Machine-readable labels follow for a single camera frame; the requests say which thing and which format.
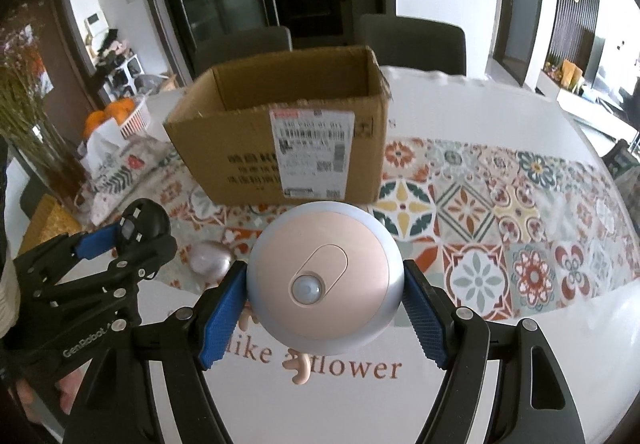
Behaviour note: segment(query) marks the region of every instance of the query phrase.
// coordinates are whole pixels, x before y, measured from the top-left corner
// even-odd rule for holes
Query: qr code
[[[332,168],[331,161],[318,160],[318,165],[316,167],[316,169],[318,170],[318,173],[331,171],[331,168]]]

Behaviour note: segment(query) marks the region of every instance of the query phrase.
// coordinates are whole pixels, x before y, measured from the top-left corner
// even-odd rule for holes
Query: gray door
[[[542,0],[502,0],[494,58],[520,83],[529,69]]]

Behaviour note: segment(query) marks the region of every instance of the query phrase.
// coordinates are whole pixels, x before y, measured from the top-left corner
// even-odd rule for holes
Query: cardboard box
[[[214,203],[369,204],[389,97],[365,46],[276,52],[210,68],[164,127]]]

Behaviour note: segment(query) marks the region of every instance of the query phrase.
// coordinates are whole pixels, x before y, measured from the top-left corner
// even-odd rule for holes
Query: gray chair
[[[200,44],[194,56],[196,77],[214,64],[267,52],[291,51],[287,27],[263,27],[212,38]]]
[[[370,46],[380,66],[466,75],[464,30],[448,23],[363,14],[356,28],[356,42]]]

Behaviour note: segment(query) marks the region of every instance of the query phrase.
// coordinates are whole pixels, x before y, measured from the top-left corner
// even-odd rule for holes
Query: dining chair
[[[363,14],[356,27],[356,42],[370,46],[380,66],[466,75],[465,32],[455,25],[388,14]]]
[[[200,43],[194,56],[196,77],[215,64],[267,52],[292,50],[287,27],[262,27],[218,36]]]
[[[629,169],[640,166],[640,161],[632,155],[629,144],[624,139],[616,142],[616,145],[602,156],[602,161],[614,179]]]

